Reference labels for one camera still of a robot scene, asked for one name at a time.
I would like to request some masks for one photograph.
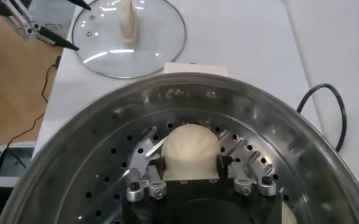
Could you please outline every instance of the steamer basket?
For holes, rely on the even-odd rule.
[[[213,131],[253,178],[273,177],[298,223],[359,223],[359,185],[319,132],[268,93],[209,74],[154,76],[84,108],[35,157],[0,223],[122,223],[126,173],[144,173],[186,123]]]

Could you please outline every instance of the white surface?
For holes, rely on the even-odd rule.
[[[347,136],[340,155],[359,181],[359,0],[287,0],[310,86],[330,83],[346,104]],[[341,116],[327,90],[315,94],[325,137],[336,145]]]
[[[192,65],[185,63],[167,62],[163,69],[164,73],[175,72],[196,72],[196,73],[208,73],[215,75],[228,76],[228,69],[225,66],[212,66],[212,65]]]
[[[308,84],[282,2],[173,0],[171,3],[181,12],[188,32],[187,43],[176,62],[226,66],[230,77],[255,85],[292,107],[298,105],[308,91]],[[132,81],[99,75],[86,68],[75,52],[65,49],[35,154],[75,113],[97,97]],[[319,127],[311,100],[305,109],[304,116]]]

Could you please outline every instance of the glass lid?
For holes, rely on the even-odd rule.
[[[183,19],[167,1],[97,0],[90,6],[77,17],[72,39],[83,64],[102,75],[152,74],[185,44]]]

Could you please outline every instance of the wooden floor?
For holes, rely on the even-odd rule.
[[[38,40],[25,42],[0,17],[0,145],[27,130],[46,108],[41,98],[45,72],[62,49]],[[52,88],[52,70],[46,95]],[[37,127],[17,141],[35,141]]]

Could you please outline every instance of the power cord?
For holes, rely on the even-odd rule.
[[[46,86],[48,85],[48,79],[49,79],[49,74],[50,74],[50,71],[52,68],[58,68],[59,67],[59,63],[60,63],[60,56],[57,57],[56,59],[56,63],[53,64],[53,65],[50,65],[50,67],[46,70],[46,74],[45,74],[45,82],[44,82],[44,87],[43,89],[41,90],[41,96],[42,98],[44,98],[45,100],[45,103],[48,103],[48,99],[46,98],[44,92],[45,92],[45,89],[46,89]],[[27,129],[26,131],[12,137],[10,139],[10,141],[7,143],[6,145],[6,148],[4,149],[4,151],[8,154],[10,154],[12,157],[14,157],[20,164],[21,166],[23,166],[25,169],[26,169],[26,165],[21,161],[21,159],[16,155],[14,154],[12,151],[9,150],[10,148],[10,144],[17,138],[21,137],[22,135],[25,135],[26,133],[30,132],[31,130],[34,129],[34,127],[36,126],[37,124],[37,121],[40,120],[43,116],[44,116],[45,112],[42,113],[41,115],[39,115],[39,117],[37,117],[36,119],[34,119],[34,123],[33,123],[33,126],[31,126],[31,128]]]
[[[328,88],[329,90],[331,90],[331,92],[335,95],[336,100],[338,101],[339,104],[339,108],[340,108],[340,112],[342,114],[342,131],[340,133],[340,137],[339,137],[339,141],[338,144],[335,147],[335,150],[337,152],[340,151],[340,149],[342,148],[343,142],[344,142],[344,138],[346,137],[346,131],[347,131],[347,114],[346,114],[346,109],[344,107],[344,103],[343,103],[343,99],[340,96],[339,92],[336,90],[335,87],[333,87],[330,84],[327,83],[323,83],[323,84],[319,84],[315,87],[313,87],[312,89],[309,89],[309,91],[306,93],[306,95],[302,98],[299,106],[297,107],[297,112],[301,113],[305,103],[307,102],[307,100],[309,99],[309,97],[316,92],[318,89],[321,88]]]

